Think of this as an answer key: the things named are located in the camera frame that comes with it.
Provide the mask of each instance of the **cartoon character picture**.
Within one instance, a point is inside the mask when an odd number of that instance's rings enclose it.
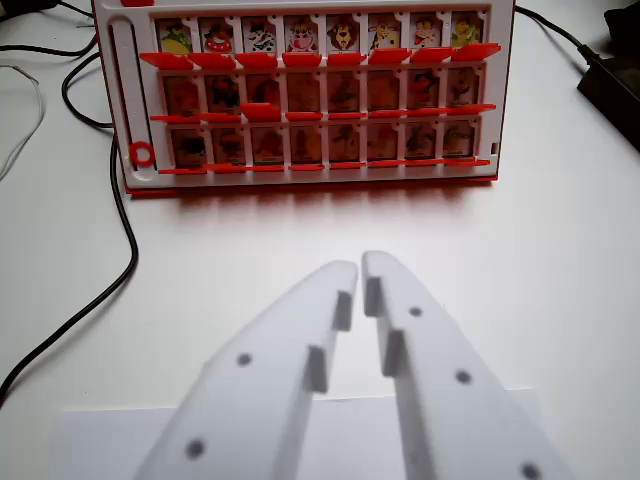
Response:
[[[429,108],[438,105],[440,78],[433,70],[409,70],[409,95],[407,108]]]
[[[332,51],[346,52],[358,51],[360,45],[360,26],[353,21],[351,15],[328,15],[327,26],[329,27],[327,36],[331,44]]]
[[[407,123],[405,138],[407,139],[405,158],[417,160],[435,157],[436,132],[431,125]]]
[[[411,48],[440,46],[442,22],[435,14],[412,14],[411,29]]]
[[[161,51],[175,54],[193,52],[191,31],[179,18],[158,20],[156,29]]]
[[[275,52],[276,28],[266,17],[242,19],[245,52]]]
[[[252,130],[254,163],[282,163],[282,137],[273,128]]]
[[[252,103],[280,106],[280,84],[271,75],[247,75],[247,95]]]
[[[207,90],[207,106],[211,113],[234,113],[240,111],[238,84],[229,75],[204,77]]]
[[[213,131],[215,162],[244,165],[244,138],[233,128]]]
[[[449,70],[447,106],[476,103],[478,97],[478,77],[471,67]]]
[[[359,136],[353,125],[329,127],[329,159],[332,162],[358,160]]]
[[[391,15],[369,16],[369,53],[376,48],[400,47],[400,22]]]
[[[290,112],[317,112],[320,110],[320,85],[312,73],[287,75],[287,95]]]
[[[466,120],[450,122],[444,133],[443,155],[467,157],[473,154],[474,129]]]
[[[327,74],[329,112],[356,112],[360,107],[360,79],[353,72]]]
[[[367,83],[369,110],[395,110],[398,108],[400,83],[392,71],[370,71]]]
[[[194,130],[172,130],[171,143],[176,168],[197,168],[206,162],[204,138]]]
[[[388,123],[373,123],[367,132],[367,158],[390,160],[397,157],[398,134]]]
[[[482,20],[474,12],[454,12],[451,15],[451,46],[464,47],[479,43],[482,38]]]
[[[168,115],[189,117],[200,113],[198,87],[189,77],[164,77],[164,93]]]
[[[203,52],[233,52],[233,28],[223,18],[200,19],[200,31]]]
[[[317,163],[322,160],[322,141],[315,127],[291,127],[291,161]]]
[[[285,17],[287,52],[318,53],[318,27],[309,15]]]

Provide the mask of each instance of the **black wire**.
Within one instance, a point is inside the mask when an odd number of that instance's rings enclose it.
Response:
[[[98,43],[98,36],[94,35],[89,44],[77,51],[56,50],[55,48],[37,47],[35,45],[0,45],[0,52],[20,51],[45,53],[47,55],[57,55],[59,57],[84,57]]]
[[[89,13],[89,12],[85,12],[84,10],[80,10],[78,7],[70,5],[67,2],[58,2],[58,5],[60,5],[61,7],[67,7],[70,10],[78,12],[78,13],[80,13],[82,15],[86,15],[87,17],[93,18],[93,13]]]
[[[81,66],[84,67],[91,60],[97,58],[97,54],[89,57],[90,60],[85,60],[82,62]],[[68,86],[68,80],[73,78],[82,68],[76,67],[70,74],[65,78],[65,84]],[[66,96],[66,92],[63,88],[63,95]],[[106,126],[110,126],[110,123],[102,123],[96,120],[90,119],[85,115],[82,115],[78,112],[76,115],[80,120],[87,123],[94,128],[107,128]],[[25,356],[20,362],[9,372],[9,375],[4,379],[2,385],[0,386],[0,408],[4,405],[7,397],[9,396],[11,385],[15,382],[18,376],[22,373],[22,371],[27,368],[27,366],[33,362],[38,356],[40,356],[43,352],[45,352],[49,347],[51,347],[56,341],[58,341],[69,329],[71,329],[75,324],[77,324],[82,318],[84,318],[89,312],[95,309],[98,305],[100,305],[104,300],[106,300],[113,292],[115,292],[118,287],[120,287],[128,278],[131,277],[136,266],[138,265],[139,259],[139,251],[138,251],[138,243],[136,242],[136,237],[133,233],[133,229],[131,228],[131,224],[129,223],[129,219],[127,218],[127,212],[124,209],[124,205],[122,203],[122,197],[120,196],[120,190],[118,188],[118,177],[117,177],[117,154],[118,154],[118,144],[116,140],[116,136],[113,136],[113,141],[111,143],[111,153],[110,153],[110,180],[111,180],[111,192],[113,193],[113,199],[116,203],[116,208],[118,209],[118,215],[120,216],[120,221],[122,222],[122,226],[127,235],[127,240],[129,240],[129,245],[131,247],[131,259],[129,260],[129,264],[124,269],[124,271],[120,274],[120,276],[109,285],[100,295],[98,295],[95,299],[93,299],[87,306],[85,306],[82,310],[76,313],[73,317],[67,320],[60,328],[58,328],[55,332],[53,332],[45,341],[43,341],[40,345],[34,348],[27,356]]]
[[[90,127],[93,127],[93,128],[113,128],[113,123],[111,123],[111,122],[98,122],[97,120],[94,120],[93,118],[89,118],[86,115],[84,115],[83,113],[80,113],[78,111],[78,109],[76,107],[74,107],[73,104],[71,103],[71,101],[69,100],[69,83],[71,82],[71,80],[73,80],[73,78],[84,67],[89,65],[91,62],[93,62],[99,56],[100,56],[99,52],[96,52],[93,55],[89,55],[82,62],[80,62],[80,64],[78,64],[78,66],[76,66],[76,68],[71,70],[71,73],[69,75],[67,75],[66,78],[64,79],[64,81],[62,82],[62,100],[64,101],[64,103],[67,106],[67,108],[69,110],[71,110],[71,113],[73,113],[74,117],[76,117],[81,122],[86,123]]]

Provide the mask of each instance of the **red flip flap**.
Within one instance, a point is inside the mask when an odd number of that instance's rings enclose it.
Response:
[[[282,54],[282,61],[287,67],[317,67],[322,55],[311,52],[288,52]]]
[[[411,52],[406,48],[376,48],[369,56],[369,65],[381,63],[402,63]]]
[[[140,58],[160,70],[193,70],[193,62],[186,55],[173,53],[141,53]]]
[[[411,56],[411,63],[442,62],[453,53],[453,47],[425,47],[416,50]]]
[[[221,53],[190,53],[187,55],[196,65],[202,68],[236,68],[236,61],[231,55]]]
[[[497,43],[470,43],[457,49],[451,55],[452,62],[483,60],[502,49]]]
[[[327,65],[330,67],[360,65],[366,57],[366,55],[358,52],[330,53],[327,58]]]
[[[278,66],[276,56],[266,52],[237,53],[236,60],[245,68],[275,68]]]

